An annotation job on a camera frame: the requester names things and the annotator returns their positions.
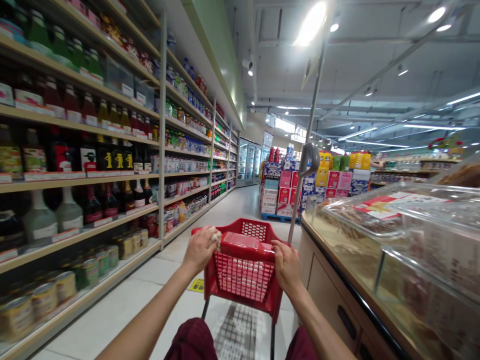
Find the hand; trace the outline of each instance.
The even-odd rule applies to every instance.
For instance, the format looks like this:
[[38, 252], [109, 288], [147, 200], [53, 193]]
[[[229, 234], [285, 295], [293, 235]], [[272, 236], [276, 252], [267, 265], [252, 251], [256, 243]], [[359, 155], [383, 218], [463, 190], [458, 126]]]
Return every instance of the hand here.
[[272, 240], [272, 249], [275, 252], [275, 273], [278, 283], [290, 298], [298, 294], [303, 286], [300, 275], [300, 255], [297, 249], [281, 241]]
[[213, 226], [207, 226], [191, 237], [182, 265], [193, 273], [192, 276], [197, 275], [207, 266], [215, 249], [220, 246], [220, 240], [214, 238], [216, 233], [220, 234], [220, 231]]

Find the cabinet door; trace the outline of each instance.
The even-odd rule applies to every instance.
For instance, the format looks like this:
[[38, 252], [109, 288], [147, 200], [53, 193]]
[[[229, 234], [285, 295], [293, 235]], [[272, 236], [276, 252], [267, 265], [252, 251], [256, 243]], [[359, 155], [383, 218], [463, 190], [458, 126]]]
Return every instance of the cabinet door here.
[[360, 324], [352, 315], [316, 255], [313, 255], [311, 264], [308, 292], [318, 310], [354, 354], [360, 338]]

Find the red pants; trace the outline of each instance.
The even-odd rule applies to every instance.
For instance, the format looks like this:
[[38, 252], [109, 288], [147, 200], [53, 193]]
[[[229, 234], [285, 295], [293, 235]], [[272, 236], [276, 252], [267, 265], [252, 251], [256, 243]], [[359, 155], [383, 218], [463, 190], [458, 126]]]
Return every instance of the red pants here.
[[[285, 360], [315, 360], [314, 347], [307, 330], [299, 327], [293, 337]], [[178, 328], [165, 360], [216, 360], [214, 338], [201, 318], [193, 318]]]

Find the floor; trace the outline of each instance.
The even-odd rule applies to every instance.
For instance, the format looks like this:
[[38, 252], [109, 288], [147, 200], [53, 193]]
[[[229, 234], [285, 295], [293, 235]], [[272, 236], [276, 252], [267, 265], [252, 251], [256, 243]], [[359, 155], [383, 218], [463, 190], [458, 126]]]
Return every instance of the floor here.
[[[260, 220], [259, 187], [233, 190], [190, 228], [173, 240], [89, 311], [54, 338], [32, 360], [94, 360], [128, 322], [153, 298], [180, 266], [192, 228], [224, 226], [238, 218]], [[275, 234], [287, 241], [290, 223], [271, 221]], [[295, 225], [292, 244], [300, 244], [301, 228]], [[202, 293], [185, 291], [158, 339], [151, 359], [163, 360], [179, 326], [201, 317]], [[271, 319], [250, 307], [213, 296], [205, 318], [220, 360], [270, 359]], [[297, 329], [292, 304], [284, 295], [275, 331], [275, 358], [285, 359]]]

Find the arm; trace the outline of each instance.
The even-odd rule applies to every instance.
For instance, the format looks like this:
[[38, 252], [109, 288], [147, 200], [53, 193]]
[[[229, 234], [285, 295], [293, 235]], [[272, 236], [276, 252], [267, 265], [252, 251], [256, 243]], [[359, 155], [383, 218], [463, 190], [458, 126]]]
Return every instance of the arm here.
[[216, 232], [214, 227], [205, 227], [190, 239], [182, 265], [96, 360], [149, 360], [180, 296], [210, 261], [217, 247], [212, 241]]
[[280, 241], [273, 240], [271, 243], [275, 245], [273, 250], [278, 283], [305, 326], [316, 356], [326, 360], [354, 360], [352, 352], [317, 309], [312, 297], [302, 284], [299, 252]]

